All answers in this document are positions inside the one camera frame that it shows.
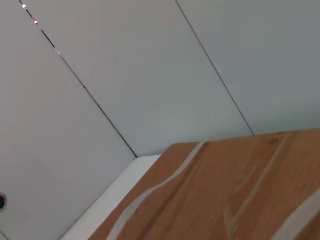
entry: black dot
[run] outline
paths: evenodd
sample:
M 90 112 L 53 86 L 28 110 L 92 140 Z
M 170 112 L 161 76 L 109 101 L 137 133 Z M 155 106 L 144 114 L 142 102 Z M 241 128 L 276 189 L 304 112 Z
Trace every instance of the black dot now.
M 5 206 L 5 198 L 3 196 L 0 196 L 0 209 L 2 209 Z

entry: white surface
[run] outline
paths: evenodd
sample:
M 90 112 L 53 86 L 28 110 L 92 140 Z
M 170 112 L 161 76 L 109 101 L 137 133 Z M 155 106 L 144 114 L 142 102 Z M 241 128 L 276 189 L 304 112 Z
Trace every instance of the white surface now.
M 320 127 L 320 1 L 178 2 L 254 133 Z
M 24 1 L 138 156 L 251 134 L 174 0 Z
M 61 240 L 87 240 L 159 157 L 142 156 L 132 161 Z
M 0 29 L 0 230 L 57 240 L 134 156 L 19 1 Z

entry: white wall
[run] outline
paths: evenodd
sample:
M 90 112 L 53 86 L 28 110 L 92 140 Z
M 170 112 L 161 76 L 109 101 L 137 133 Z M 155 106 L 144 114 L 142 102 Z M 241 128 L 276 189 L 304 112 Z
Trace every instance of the white wall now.
M 320 127 L 320 1 L 178 2 L 254 133 Z
M 0 230 L 57 240 L 134 156 L 18 1 L 0 29 Z
M 251 134 L 174 0 L 25 0 L 138 156 Z

